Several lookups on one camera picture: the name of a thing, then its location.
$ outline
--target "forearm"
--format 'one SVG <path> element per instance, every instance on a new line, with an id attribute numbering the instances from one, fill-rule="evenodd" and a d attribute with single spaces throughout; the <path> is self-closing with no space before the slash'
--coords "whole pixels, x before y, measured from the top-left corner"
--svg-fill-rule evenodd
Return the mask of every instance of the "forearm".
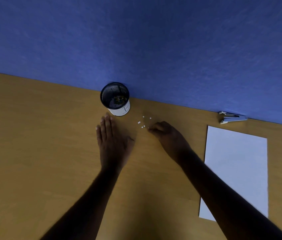
<path id="1" fill-rule="evenodd" d="M 282 231 L 209 169 L 195 152 L 179 160 L 228 239 L 282 239 Z"/>
<path id="2" fill-rule="evenodd" d="M 95 239 L 118 176 L 116 170 L 101 170 L 83 196 L 41 239 Z"/>

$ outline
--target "person's right hand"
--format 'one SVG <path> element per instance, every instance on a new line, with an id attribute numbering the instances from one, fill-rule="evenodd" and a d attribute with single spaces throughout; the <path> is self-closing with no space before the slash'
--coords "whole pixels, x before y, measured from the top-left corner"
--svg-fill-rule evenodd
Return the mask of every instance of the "person's right hand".
<path id="1" fill-rule="evenodd" d="M 183 135 L 166 121 L 155 123 L 148 131 L 159 139 L 163 149 L 178 164 L 192 149 Z"/>

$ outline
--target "white paper label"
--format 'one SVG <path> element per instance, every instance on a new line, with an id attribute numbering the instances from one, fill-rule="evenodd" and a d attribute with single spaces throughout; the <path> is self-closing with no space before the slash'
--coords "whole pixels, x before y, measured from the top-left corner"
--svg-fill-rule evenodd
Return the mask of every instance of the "white paper label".
<path id="1" fill-rule="evenodd" d="M 119 108 L 119 109 L 109 109 L 108 108 L 108 110 L 110 111 L 111 114 L 115 116 L 123 116 L 130 110 L 130 101 L 128 100 L 127 104 L 122 108 Z"/>

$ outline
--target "black mesh pen holder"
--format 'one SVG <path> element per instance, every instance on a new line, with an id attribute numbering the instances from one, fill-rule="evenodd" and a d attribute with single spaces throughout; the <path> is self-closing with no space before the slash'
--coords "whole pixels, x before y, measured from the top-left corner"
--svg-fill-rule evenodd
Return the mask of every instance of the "black mesh pen holder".
<path id="1" fill-rule="evenodd" d="M 101 103 L 115 116 L 123 116 L 130 110 L 130 94 L 119 82 L 107 84 L 100 93 Z"/>

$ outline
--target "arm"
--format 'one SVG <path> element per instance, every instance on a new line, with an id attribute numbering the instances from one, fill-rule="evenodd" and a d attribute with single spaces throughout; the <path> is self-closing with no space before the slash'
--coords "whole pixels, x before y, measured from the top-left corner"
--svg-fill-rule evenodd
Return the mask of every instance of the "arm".
<path id="1" fill-rule="evenodd" d="M 282 239 L 282 231 L 209 169 L 179 131 L 164 121 L 149 132 L 183 169 L 227 239 Z"/>
<path id="2" fill-rule="evenodd" d="M 47 239 L 95 239 L 108 200 L 127 163 L 134 141 L 123 137 L 112 117 L 107 114 L 96 127 L 101 171 L 83 196 L 47 231 Z"/>

